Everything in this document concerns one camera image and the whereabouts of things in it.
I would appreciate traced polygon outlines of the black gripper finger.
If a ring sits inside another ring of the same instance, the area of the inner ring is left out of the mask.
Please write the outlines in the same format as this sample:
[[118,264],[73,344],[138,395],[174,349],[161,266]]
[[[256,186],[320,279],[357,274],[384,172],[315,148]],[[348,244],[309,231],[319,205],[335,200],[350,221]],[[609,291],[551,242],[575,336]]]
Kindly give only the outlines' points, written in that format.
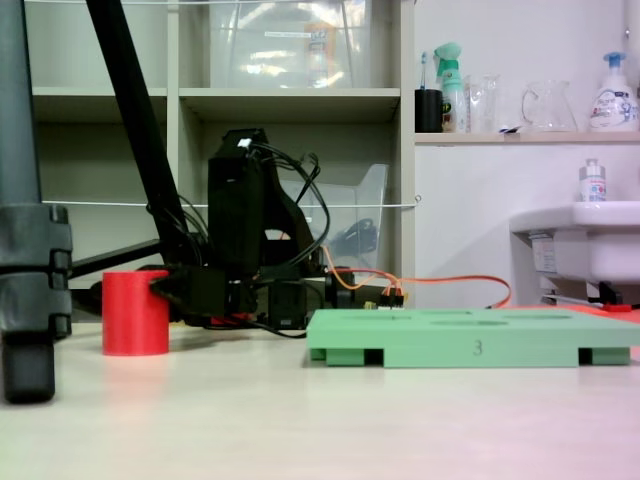
[[171,272],[168,270],[154,271],[149,280],[149,290],[154,296],[172,305],[175,299],[172,292]]

